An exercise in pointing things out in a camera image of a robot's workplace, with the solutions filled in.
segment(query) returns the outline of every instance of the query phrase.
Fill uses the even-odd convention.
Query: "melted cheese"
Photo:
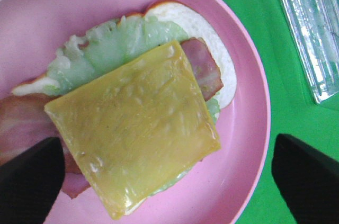
[[[220,148],[177,41],[45,106],[113,219]]]

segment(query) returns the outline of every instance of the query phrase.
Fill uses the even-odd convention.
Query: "green tablecloth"
[[[237,224],[295,223],[271,175],[275,137],[290,133],[339,159],[339,112],[315,105],[278,0],[224,0],[252,37],[272,104],[271,141],[259,184]]]

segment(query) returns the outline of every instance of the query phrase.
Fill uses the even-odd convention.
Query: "open-faced sandwich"
[[[160,1],[71,36],[46,73],[0,101],[0,162],[27,147],[11,146],[19,123],[9,120],[35,117],[31,136],[63,138],[66,172],[86,178],[77,192],[65,181],[64,192],[75,197],[89,182],[118,219],[220,149],[215,123],[235,90],[213,27],[179,2]]]

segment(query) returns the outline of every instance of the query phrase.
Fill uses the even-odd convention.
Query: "cheese slice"
[[[45,111],[113,219],[220,148],[177,41],[47,103]]]

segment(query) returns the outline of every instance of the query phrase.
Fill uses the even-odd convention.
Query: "pink plate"
[[[142,12],[156,0],[0,0],[0,97],[38,76],[72,34],[113,17]],[[238,87],[217,129],[222,150],[208,156],[132,215],[110,219],[92,189],[70,200],[60,193],[46,223],[234,223],[260,177],[271,113],[263,66],[248,33],[222,0],[179,0],[216,29],[235,65]]]

